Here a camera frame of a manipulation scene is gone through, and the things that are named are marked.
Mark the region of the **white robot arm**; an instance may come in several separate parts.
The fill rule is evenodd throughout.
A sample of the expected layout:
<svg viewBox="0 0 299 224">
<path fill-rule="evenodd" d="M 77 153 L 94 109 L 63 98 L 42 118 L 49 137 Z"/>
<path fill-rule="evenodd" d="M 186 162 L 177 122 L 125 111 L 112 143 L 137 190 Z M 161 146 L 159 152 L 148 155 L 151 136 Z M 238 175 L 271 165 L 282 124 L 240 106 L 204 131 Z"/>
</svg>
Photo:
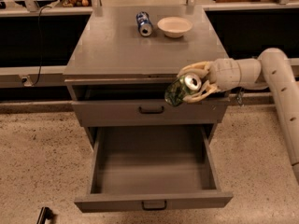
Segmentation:
<svg viewBox="0 0 299 224">
<path fill-rule="evenodd" d="M 218 59 L 183 67 L 178 74 L 195 74 L 204 84 L 186 103 L 199 102 L 215 92 L 233 88 L 262 90 L 273 96 L 292 170 L 299 181 L 299 84 L 295 80 L 289 58 L 280 49 L 266 49 L 256 59 Z"/>
</svg>

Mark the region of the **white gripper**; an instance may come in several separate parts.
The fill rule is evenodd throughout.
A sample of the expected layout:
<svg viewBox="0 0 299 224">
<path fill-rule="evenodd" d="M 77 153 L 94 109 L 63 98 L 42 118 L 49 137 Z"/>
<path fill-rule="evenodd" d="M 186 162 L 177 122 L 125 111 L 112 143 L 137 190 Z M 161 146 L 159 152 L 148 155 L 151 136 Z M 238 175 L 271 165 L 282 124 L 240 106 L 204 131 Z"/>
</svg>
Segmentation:
<svg viewBox="0 0 299 224">
<path fill-rule="evenodd" d="M 207 80 L 199 92 L 187 95 L 183 98 L 185 103 L 196 103 L 206 99 L 215 92 L 224 92 L 236 88 L 240 84 L 241 71 L 237 61 L 233 59 L 217 59 L 214 62 L 193 63 L 183 67 L 177 77 L 193 73 L 200 78 L 209 72 Z"/>
</svg>

